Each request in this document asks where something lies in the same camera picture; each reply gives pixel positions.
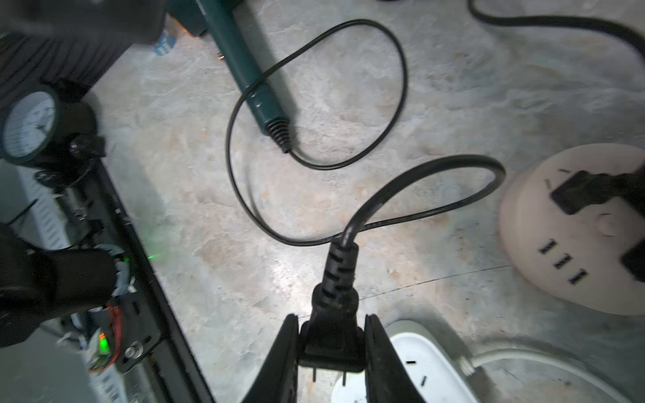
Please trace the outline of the round wall clock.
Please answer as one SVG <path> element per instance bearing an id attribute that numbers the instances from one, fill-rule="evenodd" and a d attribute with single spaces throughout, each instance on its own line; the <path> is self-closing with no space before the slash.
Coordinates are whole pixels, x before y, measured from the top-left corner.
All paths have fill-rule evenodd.
<path id="1" fill-rule="evenodd" d="M 96 134 L 97 118 L 84 102 L 67 102 L 52 87 L 26 92 L 1 119 L 1 158 L 16 166 L 72 171 L 80 161 L 69 144 L 80 134 Z"/>

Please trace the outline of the dark green hair dryer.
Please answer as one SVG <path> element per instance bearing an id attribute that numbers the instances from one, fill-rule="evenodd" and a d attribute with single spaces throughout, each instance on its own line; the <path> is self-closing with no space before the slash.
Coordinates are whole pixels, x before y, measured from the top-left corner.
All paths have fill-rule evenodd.
<path id="1" fill-rule="evenodd" d="M 228 0 L 172 0 L 166 8 L 189 34 L 213 37 L 240 92 L 248 95 L 247 104 L 262 133 L 287 153 L 292 149 L 290 119 L 275 92 L 265 82 L 247 90 L 260 79 L 261 70 L 235 22 L 233 11 L 239 5 L 239 1 Z"/>

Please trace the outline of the white square power strip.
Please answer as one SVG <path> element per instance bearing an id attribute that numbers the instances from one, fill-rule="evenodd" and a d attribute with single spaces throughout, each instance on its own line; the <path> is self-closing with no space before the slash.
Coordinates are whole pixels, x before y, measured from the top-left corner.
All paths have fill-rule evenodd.
<path id="1" fill-rule="evenodd" d="M 406 372 L 424 402 L 478 402 L 456 365 L 423 325 L 401 320 L 384 327 Z M 340 377 L 332 402 L 368 402 L 366 370 Z"/>

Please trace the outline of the pink round power strip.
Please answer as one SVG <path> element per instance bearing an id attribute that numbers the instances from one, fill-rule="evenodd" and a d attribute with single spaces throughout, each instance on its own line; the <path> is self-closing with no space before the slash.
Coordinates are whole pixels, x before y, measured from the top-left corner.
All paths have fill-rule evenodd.
<path id="1" fill-rule="evenodd" d="M 644 165 L 644 151 L 586 144 L 517 176 L 502 199 L 500 235 L 516 269 L 545 292 L 600 312 L 644 313 L 644 217 L 620 196 L 568 214 L 552 194 L 580 173 L 610 178 Z"/>

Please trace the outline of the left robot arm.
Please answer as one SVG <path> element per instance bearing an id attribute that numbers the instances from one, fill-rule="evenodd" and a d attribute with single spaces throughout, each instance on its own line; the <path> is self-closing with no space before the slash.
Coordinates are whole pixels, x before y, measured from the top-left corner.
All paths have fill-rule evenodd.
<path id="1" fill-rule="evenodd" d="M 1 29 L 49 38 L 149 44 L 163 29 L 161 1 L 4 1 Z M 97 119 L 51 87 L 21 96 L 3 117 L 1 156 L 70 190 L 105 155 Z M 45 250 L 1 226 L 1 344 L 20 344 L 42 322 L 107 304 L 118 280 L 106 250 Z"/>

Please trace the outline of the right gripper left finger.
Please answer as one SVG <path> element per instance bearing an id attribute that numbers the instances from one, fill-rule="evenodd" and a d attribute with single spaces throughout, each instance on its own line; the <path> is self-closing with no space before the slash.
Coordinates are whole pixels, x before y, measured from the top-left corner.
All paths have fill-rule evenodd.
<path id="1" fill-rule="evenodd" d="M 298 336 L 298 317 L 289 314 L 243 403 L 297 402 Z"/>

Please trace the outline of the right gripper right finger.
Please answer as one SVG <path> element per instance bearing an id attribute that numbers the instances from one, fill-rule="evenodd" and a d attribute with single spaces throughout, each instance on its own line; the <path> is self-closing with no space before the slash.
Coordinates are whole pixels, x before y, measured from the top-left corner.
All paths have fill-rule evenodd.
<path id="1" fill-rule="evenodd" d="M 368 402 L 424 403 L 376 315 L 366 315 L 365 386 Z"/>

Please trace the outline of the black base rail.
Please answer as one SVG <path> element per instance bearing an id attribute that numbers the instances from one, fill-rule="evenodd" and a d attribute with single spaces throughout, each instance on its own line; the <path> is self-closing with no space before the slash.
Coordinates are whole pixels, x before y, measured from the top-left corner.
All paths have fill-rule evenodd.
<path id="1" fill-rule="evenodd" d="M 103 164 L 88 164 L 67 192 L 82 204 L 72 209 L 77 234 L 67 250 L 106 251 L 117 272 L 108 308 L 70 317 L 86 322 L 85 355 L 102 401 L 213 401 Z"/>

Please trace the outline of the small clear bottle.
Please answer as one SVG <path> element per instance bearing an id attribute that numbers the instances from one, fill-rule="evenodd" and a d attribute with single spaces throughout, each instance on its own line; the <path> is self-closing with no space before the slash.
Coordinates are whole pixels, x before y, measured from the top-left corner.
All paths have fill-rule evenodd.
<path id="1" fill-rule="evenodd" d="M 172 30 L 164 28 L 156 42 L 150 45 L 155 55 L 168 55 L 176 45 L 176 35 Z"/>

